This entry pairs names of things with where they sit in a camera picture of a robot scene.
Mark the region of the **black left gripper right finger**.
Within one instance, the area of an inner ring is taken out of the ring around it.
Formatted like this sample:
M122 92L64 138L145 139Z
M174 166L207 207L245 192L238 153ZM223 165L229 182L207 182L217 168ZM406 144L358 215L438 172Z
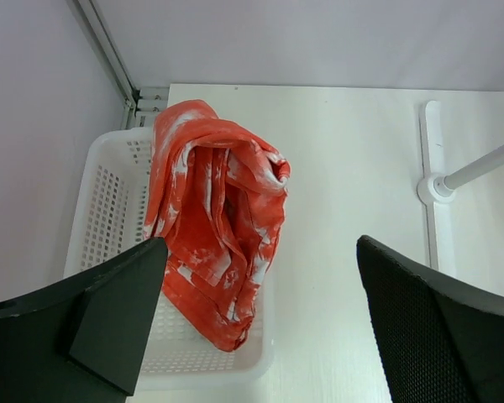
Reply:
M394 402L504 402L504 296L362 236L357 263Z

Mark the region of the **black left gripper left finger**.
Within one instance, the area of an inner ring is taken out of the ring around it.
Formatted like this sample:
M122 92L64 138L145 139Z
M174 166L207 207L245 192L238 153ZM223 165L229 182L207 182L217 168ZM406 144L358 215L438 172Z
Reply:
M151 238L0 302L0 402L124 402L134 394L168 251Z

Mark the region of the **orange white patterned trousers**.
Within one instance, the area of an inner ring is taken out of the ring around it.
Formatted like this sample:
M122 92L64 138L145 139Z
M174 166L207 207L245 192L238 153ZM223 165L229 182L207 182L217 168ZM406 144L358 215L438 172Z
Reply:
M143 233L169 251L163 294L216 348L238 349L276 255L289 162L202 100L160 113L153 127Z

